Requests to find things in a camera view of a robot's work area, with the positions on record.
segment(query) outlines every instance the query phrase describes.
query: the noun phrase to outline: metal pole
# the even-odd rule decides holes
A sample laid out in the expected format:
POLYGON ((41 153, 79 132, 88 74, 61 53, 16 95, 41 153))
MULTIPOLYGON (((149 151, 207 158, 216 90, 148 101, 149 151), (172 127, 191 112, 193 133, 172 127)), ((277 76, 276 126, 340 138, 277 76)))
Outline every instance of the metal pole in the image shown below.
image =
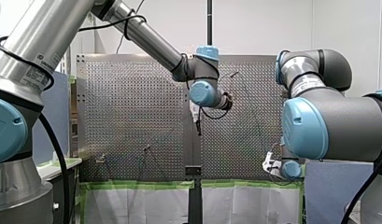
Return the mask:
POLYGON ((213 45, 213 0, 207 0, 207 45, 213 45))

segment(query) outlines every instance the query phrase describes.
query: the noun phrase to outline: robotic arm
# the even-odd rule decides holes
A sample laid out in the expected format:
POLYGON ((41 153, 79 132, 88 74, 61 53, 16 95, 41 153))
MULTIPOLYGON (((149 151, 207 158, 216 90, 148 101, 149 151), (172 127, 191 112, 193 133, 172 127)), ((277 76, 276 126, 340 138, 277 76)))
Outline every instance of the robotic arm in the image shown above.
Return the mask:
MULTIPOLYGON (((7 39, 7 52, 0 51, 0 223, 52 223, 52 186, 41 183, 36 171, 31 133, 43 109, 41 92, 90 11, 111 23, 135 15, 121 0, 35 0, 7 39)), ((194 80, 194 103, 232 107, 229 94, 218 89, 218 49, 200 47, 188 60, 140 18, 116 28, 167 68, 173 80, 194 80)))
POLYGON ((333 50, 283 51, 277 57, 276 82, 289 93, 282 129, 286 148, 311 160, 369 161, 371 176, 354 196, 343 219, 347 223, 361 200, 361 223, 382 223, 382 90, 345 97, 351 69, 333 50))

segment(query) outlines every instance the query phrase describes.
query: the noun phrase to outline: wire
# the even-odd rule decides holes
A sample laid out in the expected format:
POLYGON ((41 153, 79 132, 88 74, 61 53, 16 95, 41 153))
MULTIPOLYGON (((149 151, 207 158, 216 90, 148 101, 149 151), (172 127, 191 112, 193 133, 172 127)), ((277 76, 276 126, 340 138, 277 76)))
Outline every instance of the wire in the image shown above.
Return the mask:
POLYGON ((54 134, 53 129, 51 128, 48 120, 46 117, 41 113, 39 115, 39 120, 41 121, 42 125, 44 126, 46 132, 48 133, 48 136, 50 138, 51 143, 53 144, 54 151, 57 154, 57 158, 59 159, 60 168, 62 170, 63 175, 63 188, 64 188, 64 224, 70 222, 70 214, 69 214, 69 176, 68 176, 68 170, 66 168, 64 154, 62 152, 62 149, 60 147, 59 141, 56 138, 56 135, 54 134))
POLYGON ((276 182, 276 181, 273 179, 273 176, 272 176, 272 170, 273 170, 273 169, 277 169, 277 170, 278 170, 278 167, 273 167, 273 164, 275 163, 275 161, 276 161, 276 160, 274 160, 274 161, 272 162, 272 164, 270 165, 270 170, 269 170, 269 178, 270 178, 270 180, 271 180, 274 184, 279 185, 279 186, 288 186, 288 185, 292 184, 292 182, 294 181, 294 179, 290 179, 290 182, 288 182, 288 183, 286 183, 286 184, 279 184, 278 182, 276 182))
MULTIPOLYGON (((374 98, 375 100, 379 100, 382 103, 382 96, 379 94, 368 94, 367 97, 374 98)), ((354 209, 354 206, 356 205, 359 198, 362 196, 362 194, 369 188, 369 186, 374 182, 376 177, 379 175, 379 173, 382 171, 382 159, 375 167, 372 174, 368 177, 368 179, 365 181, 365 183, 362 185, 362 187, 359 189, 359 191, 354 195, 353 199, 351 200, 348 209, 346 210, 345 214, 343 215, 341 224, 347 224, 348 219, 350 217, 351 212, 354 209)))
MULTIPOLYGON (((138 8, 137 8, 137 10, 135 11, 135 14, 137 14, 138 13, 138 11, 140 10, 140 8, 142 7, 142 5, 144 4, 144 2, 145 2, 145 0, 142 0, 141 2, 140 2, 140 4, 138 5, 138 8)), ((118 45, 118 47, 117 47, 117 51, 116 51, 116 54, 118 54, 119 53, 119 49, 120 49, 120 47, 121 47, 121 44, 123 43, 123 39, 124 39, 124 32, 123 32, 123 35, 120 37, 120 42, 119 42, 119 45, 118 45)))
POLYGON ((71 222, 71 220, 74 218, 74 209, 75 209, 75 203, 76 203, 76 198, 77 198, 77 189, 78 189, 78 168, 75 169, 75 172, 74 172, 74 193, 72 194, 73 198, 72 198, 72 203, 71 203, 71 210, 69 212, 69 216, 70 216, 70 219, 69 221, 71 222))
POLYGON ((204 114, 206 117, 208 117, 209 119, 223 119, 223 118, 229 113, 229 110, 227 110, 227 111, 225 111, 225 113, 223 113, 223 114, 222 114, 221 116, 219 116, 219 117, 212 117, 211 115, 207 114, 207 113, 205 112, 205 110, 204 110, 202 107, 200 107, 200 108, 201 108, 203 114, 204 114))
POLYGON ((114 26, 116 24, 119 24, 119 23, 122 23, 124 21, 128 21, 130 19, 133 19, 133 18, 141 18, 143 19, 144 22, 147 22, 147 19, 145 19, 145 17, 141 16, 141 15, 133 15, 133 16, 128 16, 120 21, 115 21, 115 22, 112 22, 110 24, 107 24, 107 25, 101 25, 101 26, 91 26, 91 27, 85 27, 85 28, 81 28, 78 30, 78 32, 84 32, 84 31, 90 31, 90 30, 101 30, 101 29, 106 29, 108 27, 111 27, 111 26, 114 26))
POLYGON ((8 36, 1 36, 0 37, 0 50, 2 52, 4 52, 6 55, 14 58, 15 60, 19 61, 19 62, 22 62, 22 63, 26 63, 30 66, 32 66, 33 68, 36 68, 37 70, 41 71, 42 73, 44 73, 44 75, 50 80, 50 84, 43 90, 43 91, 47 91, 48 89, 50 89, 53 85, 54 85, 54 78, 53 76, 51 75, 50 72, 48 72, 45 68, 41 67, 40 65, 36 64, 36 63, 33 63, 31 61, 28 61, 24 58, 22 58, 21 56, 11 52, 10 50, 6 49, 3 45, 2 45, 2 42, 7 40, 8 36))
POLYGON ((190 65, 188 63, 188 55, 186 53, 181 53, 181 56, 182 56, 183 60, 185 60, 185 76, 187 77, 187 80, 185 80, 185 83, 187 84, 187 89, 189 91, 190 90, 190 83, 189 83, 189 81, 191 80, 191 78, 189 76, 190 65))
POLYGON ((135 13, 138 13, 138 11, 141 9, 141 7, 142 7, 142 5, 144 4, 144 2, 145 2, 145 0, 142 0, 142 1, 140 2, 140 4, 138 5, 138 8, 137 8, 137 10, 135 11, 135 13))
MULTIPOLYGON (((275 149, 275 147, 277 147, 277 146, 280 146, 280 144, 279 143, 273 143, 272 144, 272 146, 270 147, 270 151, 271 152, 274 152, 274 149, 275 149)), ((292 184, 292 182, 295 180, 295 178, 293 178, 293 179, 290 179, 290 182, 288 182, 288 183, 286 183, 286 184, 279 184, 278 182, 276 182, 274 179, 273 179, 273 176, 272 176, 272 170, 273 169, 279 169, 278 167, 273 167, 273 164, 275 164, 275 162, 276 162, 276 160, 274 160, 273 162, 272 162, 272 164, 270 165, 270 170, 269 170, 269 178, 270 178, 270 180, 274 183, 274 184, 277 184, 277 185, 279 185, 279 186, 288 186, 288 185, 290 185, 290 184, 292 184)))

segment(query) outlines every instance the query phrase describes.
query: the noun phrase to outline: pegboard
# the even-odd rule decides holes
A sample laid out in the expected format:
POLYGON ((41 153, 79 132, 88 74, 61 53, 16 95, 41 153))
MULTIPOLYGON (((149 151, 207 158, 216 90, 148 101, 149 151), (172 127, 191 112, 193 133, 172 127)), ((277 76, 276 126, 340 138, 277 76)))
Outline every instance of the pegboard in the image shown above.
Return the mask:
POLYGON ((81 55, 78 73, 82 180, 184 179, 183 84, 131 55, 81 55))
POLYGON ((233 108, 223 119, 203 120, 204 179, 269 178, 262 163, 272 145, 279 143, 284 103, 282 89, 275 82, 275 60, 273 56, 221 57, 219 86, 233 95, 233 108))
POLYGON ((190 154, 188 161, 202 165, 202 178, 266 179, 262 162, 281 135, 275 60, 221 56, 219 87, 233 95, 233 109, 220 120, 204 118, 202 136, 194 137, 185 85, 157 62, 135 55, 80 55, 81 179, 183 180, 190 154))

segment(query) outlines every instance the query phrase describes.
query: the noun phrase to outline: green tape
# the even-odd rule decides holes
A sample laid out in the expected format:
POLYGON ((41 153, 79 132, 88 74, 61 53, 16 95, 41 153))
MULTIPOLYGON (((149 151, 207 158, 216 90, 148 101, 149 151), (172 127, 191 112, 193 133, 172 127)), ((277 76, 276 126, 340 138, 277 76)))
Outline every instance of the green tape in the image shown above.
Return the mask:
POLYGON ((107 182, 80 183, 85 190, 96 189, 193 189, 193 181, 142 182, 133 180, 110 180, 107 182))
POLYGON ((286 186, 281 186, 270 181, 256 181, 256 180, 202 180, 202 188, 232 188, 232 187, 254 187, 254 188, 268 188, 268 189, 301 189, 303 182, 293 182, 286 186))

